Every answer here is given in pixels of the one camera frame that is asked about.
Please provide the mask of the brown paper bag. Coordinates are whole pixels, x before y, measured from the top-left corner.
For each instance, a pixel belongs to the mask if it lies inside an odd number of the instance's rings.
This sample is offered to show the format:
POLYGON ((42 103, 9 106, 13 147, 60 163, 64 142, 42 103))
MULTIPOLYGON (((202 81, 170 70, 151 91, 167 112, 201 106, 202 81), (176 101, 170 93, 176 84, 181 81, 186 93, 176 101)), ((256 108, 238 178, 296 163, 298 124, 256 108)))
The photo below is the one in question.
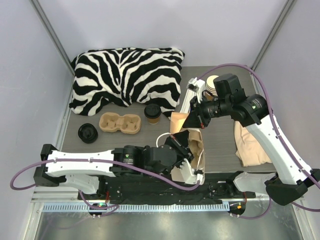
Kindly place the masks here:
MULTIPOLYGON (((182 131, 189 131, 188 146, 194 155, 190 165, 197 174, 204 175, 205 182, 205 151, 201 131, 198 128, 183 128, 183 123, 188 117, 187 113, 173 112, 170 118, 170 133, 176 134, 182 131)), ((171 178, 175 182, 179 180, 179 168, 174 167, 171 171, 171 178)))

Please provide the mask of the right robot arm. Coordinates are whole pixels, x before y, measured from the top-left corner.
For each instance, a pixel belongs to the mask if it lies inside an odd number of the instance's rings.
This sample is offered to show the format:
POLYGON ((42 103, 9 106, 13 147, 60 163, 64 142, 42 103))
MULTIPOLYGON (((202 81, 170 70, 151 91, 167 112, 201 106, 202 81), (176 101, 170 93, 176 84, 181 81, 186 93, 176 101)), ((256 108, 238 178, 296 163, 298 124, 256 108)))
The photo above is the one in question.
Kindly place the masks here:
POLYGON ((286 206, 320 181, 319 169, 311 168, 293 149, 263 96, 246 96, 238 77, 232 73, 215 78, 213 83, 217 96, 212 100, 193 97, 183 127, 204 129, 212 118, 230 116, 255 137, 276 169, 275 173, 269 174, 236 174, 225 186, 230 197, 255 192, 266 194, 275 203, 286 206))

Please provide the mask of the single paper cup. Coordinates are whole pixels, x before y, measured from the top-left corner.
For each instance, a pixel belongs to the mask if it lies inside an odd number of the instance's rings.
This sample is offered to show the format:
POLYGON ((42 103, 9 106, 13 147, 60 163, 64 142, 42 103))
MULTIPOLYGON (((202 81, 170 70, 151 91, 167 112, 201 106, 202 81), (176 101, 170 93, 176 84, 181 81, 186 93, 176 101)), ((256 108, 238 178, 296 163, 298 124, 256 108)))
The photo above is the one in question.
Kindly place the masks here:
POLYGON ((154 125, 154 124, 157 124, 159 121, 160 121, 160 117, 157 117, 157 118, 147 118, 147 121, 154 125))

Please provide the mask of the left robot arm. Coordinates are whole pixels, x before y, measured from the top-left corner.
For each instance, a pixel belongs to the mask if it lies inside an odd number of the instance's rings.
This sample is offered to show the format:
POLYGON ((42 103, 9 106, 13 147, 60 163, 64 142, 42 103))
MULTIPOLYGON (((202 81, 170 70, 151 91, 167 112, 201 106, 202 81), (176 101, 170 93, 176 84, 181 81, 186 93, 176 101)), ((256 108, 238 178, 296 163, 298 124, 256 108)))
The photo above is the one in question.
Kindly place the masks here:
POLYGON ((37 186, 58 187, 63 184, 97 200, 107 192, 100 177, 149 176, 186 191, 203 183, 203 173, 191 166, 194 159, 191 150, 172 134, 163 145, 126 145, 94 153, 62 152, 45 144, 40 157, 41 165, 33 175, 37 186))

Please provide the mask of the cardboard cup carrier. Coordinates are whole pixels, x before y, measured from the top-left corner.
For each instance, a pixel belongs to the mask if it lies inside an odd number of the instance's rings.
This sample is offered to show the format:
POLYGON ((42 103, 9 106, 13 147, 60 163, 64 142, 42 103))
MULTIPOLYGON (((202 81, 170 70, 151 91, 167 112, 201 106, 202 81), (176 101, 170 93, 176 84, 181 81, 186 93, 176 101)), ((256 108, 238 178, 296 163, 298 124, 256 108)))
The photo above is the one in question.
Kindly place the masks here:
POLYGON ((103 132, 114 133, 121 131, 124 134, 134 135, 141 129, 142 120, 139 115, 125 114, 123 116, 114 113, 106 112, 99 120, 99 128, 103 132))

